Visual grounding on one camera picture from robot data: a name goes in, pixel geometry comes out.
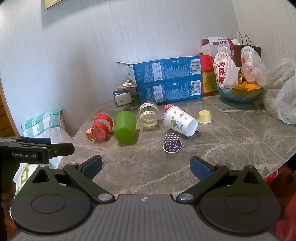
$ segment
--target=wooden door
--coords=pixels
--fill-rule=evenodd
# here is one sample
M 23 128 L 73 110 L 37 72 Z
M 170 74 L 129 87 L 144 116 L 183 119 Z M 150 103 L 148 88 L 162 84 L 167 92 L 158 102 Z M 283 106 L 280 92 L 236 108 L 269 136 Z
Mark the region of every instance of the wooden door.
M 15 136 L 19 136 L 19 133 L 9 112 L 0 80 L 0 137 Z

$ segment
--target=hand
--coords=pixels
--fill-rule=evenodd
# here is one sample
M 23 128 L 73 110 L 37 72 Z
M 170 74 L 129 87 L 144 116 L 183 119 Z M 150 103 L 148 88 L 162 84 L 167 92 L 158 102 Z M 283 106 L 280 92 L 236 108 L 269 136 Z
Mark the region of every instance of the hand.
M 11 204 L 13 202 L 14 195 L 15 195 L 16 187 L 17 186 L 15 182 L 12 182 L 11 188 L 1 193 L 1 199 L 2 199 L 1 207 L 3 209 L 10 209 Z

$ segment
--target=gray marble tabletop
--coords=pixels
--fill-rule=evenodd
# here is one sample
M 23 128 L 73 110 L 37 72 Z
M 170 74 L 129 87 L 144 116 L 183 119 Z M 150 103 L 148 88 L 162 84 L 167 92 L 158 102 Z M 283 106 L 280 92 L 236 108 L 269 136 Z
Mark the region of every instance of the gray marble tabletop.
M 178 153 L 163 150 L 163 138 L 173 130 L 163 124 L 164 105 L 154 130 L 139 123 L 138 104 L 116 107 L 109 103 L 98 108 L 82 125 L 73 139 L 75 152 L 63 157 L 59 168 L 99 154 L 103 170 L 94 182 L 115 196 L 118 194 L 173 194 L 189 188 L 197 178 L 189 169 L 189 160 L 198 155 L 212 165 L 224 164 L 230 169 L 254 165 L 263 175 L 277 169 L 296 150 L 296 126 L 287 125 L 268 114 L 260 102 L 234 104 L 218 95 L 173 103 L 197 118 L 201 110 L 211 112 L 210 124 L 198 125 L 191 137 L 180 134 L 183 149 Z M 104 141 L 87 141 L 85 131 L 92 127 L 96 114 L 112 118 L 127 110 L 137 117 L 135 141 L 119 143 L 111 135 Z

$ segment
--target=green and white checkered cloth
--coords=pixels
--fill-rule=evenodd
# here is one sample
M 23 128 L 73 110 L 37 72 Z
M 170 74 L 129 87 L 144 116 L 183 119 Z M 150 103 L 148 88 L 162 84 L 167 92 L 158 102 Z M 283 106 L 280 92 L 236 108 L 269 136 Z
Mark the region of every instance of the green and white checkered cloth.
M 52 110 L 35 116 L 22 123 L 22 132 L 25 137 L 37 137 L 53 127 L 61 127 L 62 110 Z

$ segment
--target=green cup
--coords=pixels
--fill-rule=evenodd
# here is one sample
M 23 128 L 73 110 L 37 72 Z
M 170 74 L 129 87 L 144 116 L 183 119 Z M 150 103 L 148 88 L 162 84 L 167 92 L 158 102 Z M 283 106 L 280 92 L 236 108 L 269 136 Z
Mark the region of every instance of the green cup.
M 121 111 L 114 118 L 114 135 L 121 143 L 133 141 L 136 131 L 136 116 L 129 111 Z

